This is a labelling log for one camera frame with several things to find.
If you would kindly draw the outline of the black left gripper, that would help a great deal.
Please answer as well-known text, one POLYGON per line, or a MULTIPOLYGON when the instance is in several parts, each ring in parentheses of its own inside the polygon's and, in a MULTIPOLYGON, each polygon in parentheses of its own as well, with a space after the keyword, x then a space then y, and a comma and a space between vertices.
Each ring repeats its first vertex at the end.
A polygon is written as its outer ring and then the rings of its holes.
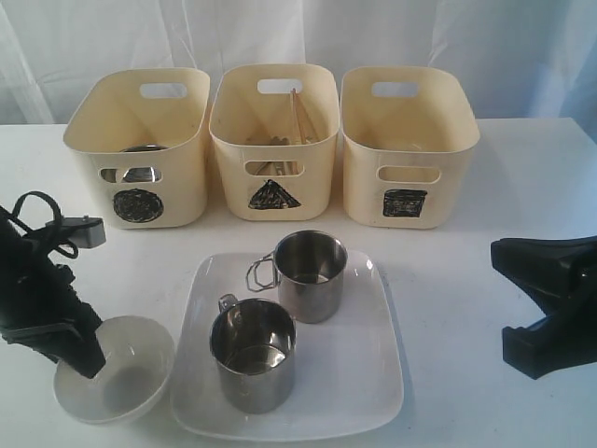
POLYGON ((71 286, 75 279, 65 265, 48 265, 17 275, 1 275, 1 337, 63 362, 85 378, 93 378, 106 359, 96 330, 101 318, 71 286))

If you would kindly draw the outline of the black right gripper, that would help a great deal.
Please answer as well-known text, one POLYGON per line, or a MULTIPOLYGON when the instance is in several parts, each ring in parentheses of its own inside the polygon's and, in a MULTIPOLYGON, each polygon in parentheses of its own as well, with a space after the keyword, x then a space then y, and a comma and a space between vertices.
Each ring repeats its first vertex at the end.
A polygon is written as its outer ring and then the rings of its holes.
POLYGON ((530 378, 596 362, 596 237, 502 238, 491 243, 493 268, 532 298, 569 295, 570 318, 546 315, 529 327, 502 329, 503 360, 530 378))

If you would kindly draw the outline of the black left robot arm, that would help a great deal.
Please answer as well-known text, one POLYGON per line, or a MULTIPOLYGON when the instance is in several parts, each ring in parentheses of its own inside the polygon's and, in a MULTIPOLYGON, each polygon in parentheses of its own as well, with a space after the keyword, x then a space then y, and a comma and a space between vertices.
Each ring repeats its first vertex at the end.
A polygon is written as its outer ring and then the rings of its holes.
POLYGON ((1 339, 66 363, 90 379, 105 365, 96 336, 103 320, 72 287, 75 276, 49 259, 43 238, 54 226, 19 235, 1 219, 1 339))

